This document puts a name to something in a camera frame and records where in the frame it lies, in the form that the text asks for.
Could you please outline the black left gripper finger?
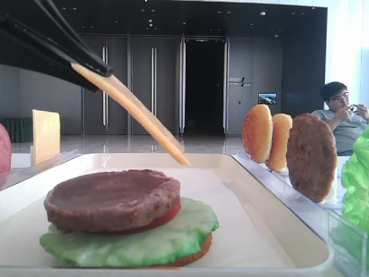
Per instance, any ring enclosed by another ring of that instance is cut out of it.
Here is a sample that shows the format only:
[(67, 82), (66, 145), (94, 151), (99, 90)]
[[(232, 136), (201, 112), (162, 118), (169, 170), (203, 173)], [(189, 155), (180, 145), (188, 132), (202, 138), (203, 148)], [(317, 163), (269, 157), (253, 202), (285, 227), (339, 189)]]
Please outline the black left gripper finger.
[(1, 1), (1, 38), (59, 70), (78, 63), (103, 77), (113, 73), (113, 68), (67, 23), (53, 1)]

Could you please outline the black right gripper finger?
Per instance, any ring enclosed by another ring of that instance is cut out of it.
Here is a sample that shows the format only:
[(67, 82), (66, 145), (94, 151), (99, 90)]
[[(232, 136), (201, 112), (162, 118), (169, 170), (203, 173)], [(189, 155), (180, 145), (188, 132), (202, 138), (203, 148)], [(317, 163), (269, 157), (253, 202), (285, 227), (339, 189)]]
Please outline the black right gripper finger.
[(10, 33), (1, 30), (1, 64), (43, 73), (96, 92), (98, 87), (77, 73), (71, 63), (51, 58), (21, 43)]

